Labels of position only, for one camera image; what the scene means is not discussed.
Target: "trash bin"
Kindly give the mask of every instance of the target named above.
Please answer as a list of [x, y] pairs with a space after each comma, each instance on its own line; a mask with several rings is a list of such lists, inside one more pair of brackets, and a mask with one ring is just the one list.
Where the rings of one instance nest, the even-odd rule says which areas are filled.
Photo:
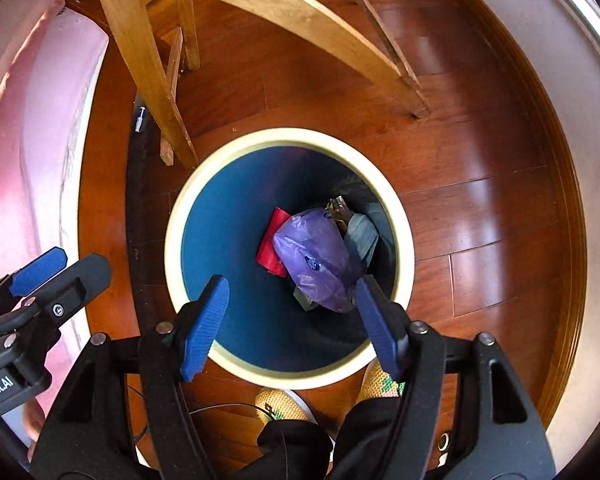
[[308, 389], [375, 357], [356, 310], [305, 312], [288, 279], [255, 261], [275, 207], [294, 214], [338, 195], [375, 224], [369, 272], [406, 308], [414, 266], [407, 217], [382, 173], [348, 144], [300, 128], [255, 132], [209, 156], [180, 191], [165, 241], [169, 292], [179, 310], [212, 274], [227, 277], [229, 307], [209, 352], [227, 371], [262, 386]]

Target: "pant leg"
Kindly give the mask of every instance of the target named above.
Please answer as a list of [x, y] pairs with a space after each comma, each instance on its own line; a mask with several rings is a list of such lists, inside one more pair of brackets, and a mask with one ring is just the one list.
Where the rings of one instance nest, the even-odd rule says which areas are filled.
[[347, 413], [336, 439], [328, 480], [371, 478], [399, 405], [399, 397], [367, 399]]
[[263, 456], [230, 480], [324, 480], [331, 439], [317, 424], [274, 420], [258, 436]]

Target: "red object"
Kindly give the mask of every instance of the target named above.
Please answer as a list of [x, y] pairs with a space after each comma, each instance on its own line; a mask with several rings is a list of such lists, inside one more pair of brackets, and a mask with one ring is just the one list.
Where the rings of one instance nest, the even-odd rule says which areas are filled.
[[267, 232], [264, 233], [264, 236], [262, 237], [258, 253], [256, 254], [256, 261], [261, 266], [267, 269], [271, 274], [275, 274], [281, 278], [286, 276], [286, 269], [273, 248], [273, 235], [276, 234], [276, 231], [280, 229], [282, 224], [289, 218], [291, 218], [291, 215], [282, 211], [279, 207], [273, 210], [273, 215], [271, 215], [271, 220], [269, 220], [269, 227], [267, 227]]

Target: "bolt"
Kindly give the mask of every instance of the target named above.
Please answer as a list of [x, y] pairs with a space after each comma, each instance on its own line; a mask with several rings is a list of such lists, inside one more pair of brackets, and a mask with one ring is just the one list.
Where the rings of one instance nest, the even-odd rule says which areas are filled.
[[100, 346], [106, 340], [107, 340], [107, 334], [105, 334], [104, 332], [96, 332], [95, 334], [93, 334], [91, 336], [91, 339], [89, 339], [90, 343], [95, 346]]
[[414, 321], [411, 323], [411, 330], [416, 334], [426, 334], [429, 331], [429, 325], [424, 321]]
[[13, 346], [13, 344], [16, 342], [17, 338], [18, 338], [18, 334], [9, 334], [7, 336], [7, 339], [4, 340], [4, 347], [11, 348]]
[[480, 332], [478, 334], [478, 341], [480, 341], [483, 345], [491, 346], [496, 342], [496, 339], [489, 332]]
[[161, 321], [155, 326], [155, 331], [158, 334], [170, 334], [173, 331], [173, 323], [171, 321]]

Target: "wire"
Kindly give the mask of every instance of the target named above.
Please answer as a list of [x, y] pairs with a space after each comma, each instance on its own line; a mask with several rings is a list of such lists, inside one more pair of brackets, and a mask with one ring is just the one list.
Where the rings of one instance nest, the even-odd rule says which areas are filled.
[[[144, 395], [141, 394], [138, 390], [136, 390], [133, 386], [131, 386], [131, 384], [127, 384], [126, 387], [129, 388], [130, 390], [135, 391], [136, 394], [138, 394], [140, 397], [142, 397], [144, 399]], [[142, 440], [142, 438], [146, 435], [147, 431], [149, 431], [149, 424], [145, 424], [144, 428], [142, 428], [142, 431], [138, 434], [138, 436], [134, 437], [134, 444], [138, 444], [138, 442], [140, 442]]]
[[214, 408], [225, 408], [227, 406], [250, 406], [251, 408], [260, 410], [262, 413], [267, 415], [270, 420], [276, 420], [272, 413], [269, 413], [267, 410], [263, 410], [260, 406], [250, 404], [248, 402], [225, 402], [223, 404], [212, 404], [211, 406], [205, 406], [204, 408], [198, 408], [196, 410], [193, 410], [192, 412], [189, 412], [189, 415], [195, 415], [196, 413], [204, 412], [206, 410], [212, 410]]

